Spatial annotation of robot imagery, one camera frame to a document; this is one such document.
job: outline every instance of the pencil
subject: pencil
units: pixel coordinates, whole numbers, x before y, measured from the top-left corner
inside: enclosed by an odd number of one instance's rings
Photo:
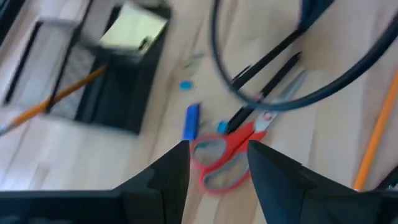
[[[361,167],[359,168],[359,172],[354,183],[354,189],[357,191],[361,191],[363,189],[365,181],[368,178],[372,161],[374,159],[374,156],[376,155],[377,147],[380,143],[386,124],[390,117],[391,111],[394,107],[394,102],[397,98],[397,93],[398,93],[398,70],[396,71],[394,79],[391,83],[387,97],[384,100],[384,104],[380,111],[379,118],[377,119],[376,125],[373,129],[373,133],[369,140],[368,148],[366,149],[365,156],[363,157],[361,163]]]
[[[85,86],[87,83],[92,82],[95,78],[99,77],[105,72],[106,67],[102,66],[99,69],[95,70],[93,73],[89,74],[86,78],[78,81],[77,83],[73,84],[72,86],[62,90],[59,94],[55,95],[53,99],[53,103],[58,103],[60,100],[65,98],[66,96],[70,95],[74,91],[80,89],[81,87]],[[44,102],[39,103],[36,106],[28,109],[27,111],[20,114],[17,118],[12,120],[12,122],[8,125],[5,125],[2,129],[0,129],[0,136],[8,133],[12,129],[20,126],[21,124],[25,123],[27,120],[33,118],[34,116],[40,114],[45,110],[47,105],[50,103],[51,98],[47,98]]]

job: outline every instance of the scissor blade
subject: scissor blade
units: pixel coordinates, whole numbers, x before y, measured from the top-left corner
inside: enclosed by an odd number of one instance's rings
[[[281,103],[291,100],[299,88],[303,85],[303,82],[307,77],[307,73],[308,72],[306,70],[300,72],[300,74],[298,74],[293,81],[290,82],[287,87],[284,88],[282,92],[272,100],[272,103]]]
[[[305,78],[307,77],[307,73],[308,72],[306,70],[300,72],[300,74],[298,74],[293,81],[290,82],[287,87],[284,88],[282,92],[272,100],[272,103],[282,103],[291,100],[302,86]],[[279,112],[277,111],[265,111],[261,113],[254,123],[255,132],[265,131],[278,114]]]

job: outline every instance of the blue marker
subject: blue marker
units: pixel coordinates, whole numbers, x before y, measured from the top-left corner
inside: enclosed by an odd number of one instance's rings
[[[182,135],[183,140],[193,141],[198,136],[200,122],[200,103],[195,103],[187,108],[185,126]]]

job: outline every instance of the wooden desk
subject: wooden desk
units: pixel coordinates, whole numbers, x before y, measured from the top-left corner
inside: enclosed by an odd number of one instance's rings
[[[32,19],[42,15],[79,20],[86,1],[35,0],[22,18],[10,47],[0,52],[0,84],[6,90],[23,50]],[[39,116],[0,139],[0,188],[111,189],[158,159],[180,141],[186,107],[203,103],[203,119],[228,119],[241,105],[217,77],[208,45],[212,0],[172,0],[174,17],[139,137],[108,128]],[[298,95],[306,95],[345,72],[369,49],[398,8],[396,0],[336,0],[291,48],[245,87],[258,91],[293,53],[310,71]],[[297,0],[223,0],[220,43],[230,74],[256,62],[297,23]],[[194,51],[205,56],[194,74],[195,89],[182,93],[183,61]],[[367,74],[320,103],[290,111],[263,140],[280,152],[337,182],[352,186],[367,138],[397,65],[397,42]],[[398,163],[398,106],[366,188],[373,188]],[[0,122],[19,111],[0,110]],[[250,181],[223,197],[204,195],[196,183],[188,191],[184,223],[265,223]]]

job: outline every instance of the black pen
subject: black pen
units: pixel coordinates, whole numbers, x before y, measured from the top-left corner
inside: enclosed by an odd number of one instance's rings
[[[285,65],[272,77],[272,79],[267,83],[267,85],[260,91],[260,97],[258,101],[264,99],[277,85],[278,83],[288,74],[288,72],[296,65],[300,60],[301,52],[293,55]],[[241,73],[237,75],[241,76],[248,67],[246,67]],[[229,134],[237,130],[237,128],[249,117],[249,115],[254,111],[254,109],[249,106],[243,106],[235,115],[228,121],[225,133]]]

